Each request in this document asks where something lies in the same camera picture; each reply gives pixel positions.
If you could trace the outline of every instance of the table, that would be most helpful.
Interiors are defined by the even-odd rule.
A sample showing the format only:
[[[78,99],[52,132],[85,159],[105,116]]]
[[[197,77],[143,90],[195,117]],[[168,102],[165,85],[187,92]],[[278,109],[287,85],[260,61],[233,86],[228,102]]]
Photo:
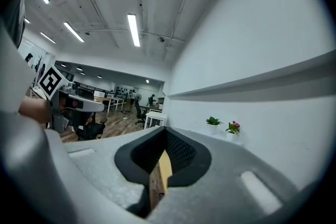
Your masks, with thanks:
[[[124,100],[122,98],[118,98],[118,97],[95,97],[94,100],[97,101],[97,102],[109,101],[109,106],[107,108],[107,113],[110,112],[110,106],[111,106],[111,101],[112,100],[116,100],[117,101],[117,103],[115,105],[116,111],[117,111],[117,107],[118,107],[119,101],[122,101],[122,103],[121,103],[121,109],[122,109],[122,107],[124,105]]]
[[[159,109],[158,106],[150,105],[150,106],[149,106],[149,111],[162,112],[162,109]]]
[[[146,114],[145,129],[147,128],[148,118],[151,118],[149,126],[152,125],[153,119],[160,120],[160,126],[164,126],[166,124],[167,115],[160,112],[150,111],[149,113]]]

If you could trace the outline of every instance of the ceiling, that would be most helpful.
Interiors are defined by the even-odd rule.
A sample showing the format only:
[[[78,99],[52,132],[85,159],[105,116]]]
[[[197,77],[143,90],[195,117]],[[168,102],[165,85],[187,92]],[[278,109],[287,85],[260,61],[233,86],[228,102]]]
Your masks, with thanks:
[[[211,0],[25,0],[27,28],[44,32],[59,49],[111,46],[131,54],[144,54],[173,62],[181,53],[196,23]],[[178,13],[173,39],[170,36]],[[136,14],[141,47],[135,47],[127,14]],[[85,40],[80,43],[63,25],[68,22]]]
[[[134,85],[139,85],[139,84],[146,85],[147,84],[146,79],[148,79],[144,77],[134,76],[131,74],[116,72],[116,71],[92,67],[92,66],[85,66],[85,65],[80,65],[80,68],[83,70],[83,71],[80,71],[76,69],[77,67],[79,67],[78,64],[71,63],[71,62],[56,61],[55,66],[61,70],[68,71],[70,73],[75,73],[79,76],[82,76],[81,73],[83,72],[85,74],[85,77],[97,78],[97,76],[102,76],[103,80],[109,80],[114,83],[126,84],[129,86],[134,86]],[[158,80],[149,79],[149,84],[152,87],[159,88],[163,84],[163,82],[158,81]]]

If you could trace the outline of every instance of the office chair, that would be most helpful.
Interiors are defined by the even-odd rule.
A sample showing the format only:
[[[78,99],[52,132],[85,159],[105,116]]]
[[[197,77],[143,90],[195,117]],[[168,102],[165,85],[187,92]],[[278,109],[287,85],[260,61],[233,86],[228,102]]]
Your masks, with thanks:
[[[78,87],[77,88],[77,95],[93,100],[94,96],[93,96],[93,91]],[[86,118],[88,118],[90,116],[91,113],[87,113],[86,114]],[[88,125],[84,125],[83,129],[80,128],[74,128],[75,129],[75,133],[78,136],[78,140],[79,141],[84,141],[84,140],[93,140],[96,139],[97,135],[99,134],[103,134],[103,130],[105,128],[105,123],[106,123],[107,119],[102,119],[100,121],[100,123],[96,122],[96,114],[94,113],[92,116],[92,122],[90,122]]]
[[[141,109],[140,109],[140,106],[139,106],[139,101],[135,100],[134,103],[135,103],[135,108],[137,110],[137,117],[136,118],[140,119],[135,124],[142,123],[142,127],[145,127],[145,120],[146,120],[147,109],[143,110],[143,113],[141,113]]]

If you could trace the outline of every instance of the white table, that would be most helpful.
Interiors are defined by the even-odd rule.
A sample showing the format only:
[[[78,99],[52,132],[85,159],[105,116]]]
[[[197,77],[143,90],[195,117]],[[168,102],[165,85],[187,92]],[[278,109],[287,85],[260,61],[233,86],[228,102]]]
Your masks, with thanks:
[[[119,97],[109,97],[109,98],[111,98],[112,100],[116,100],[117,101],[117,104],[115,105],[116,111],[117,111],[117,107],[118,107],[119,101],[121,101],[121,109],[122,109],[122,106],[124,105],[124,99],[119,98]]]
[[[112,100],[116,100],[117,101],[117,103],[115,105],[116,111],[117,111],[117,108],[118,108],[119,101],[122,101],[122,103],[121,103],[121,109],[122,109],[122,107],[124,105],[124,100],[122,98],[118,98],[118,97],[95,97],[94,100],[97,101],[97,102],[109,101],[109,105],[108,105],[108,108],[107,108],[107,113],[110,112],[110,106],[111,106],[111,101]]]
[[[163,113],[160,113],[160,112],[155,112],[155,111],[151,111],[151,112],[147,113],[146,114],[146,121],[145,121],[145,129],[147,128],[148,118],[151,118],[149,126],[152,125],[152,120],[153,119],[160,120],[160,126],[164,126],[166,124],[167,115],[163,114]]]

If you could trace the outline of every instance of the small potted plant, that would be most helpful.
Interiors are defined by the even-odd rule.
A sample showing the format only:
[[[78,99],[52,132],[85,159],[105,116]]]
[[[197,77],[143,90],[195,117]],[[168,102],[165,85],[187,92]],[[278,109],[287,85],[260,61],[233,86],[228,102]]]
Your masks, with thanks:
[[[219,119],[215,119],[214,117],[210,117],[209,119],[207,119],[206,123],[208,124],[208,130],[210,135],[215,134],[217,126],[222,124],[222,122],[220,122]]]
[[[239,132],[240,132],[240,125],[238,122],[232,121],[232,123],[229,122],[229,128],[225,130],[226,138],[229,141],[233,141],[238,138]]]

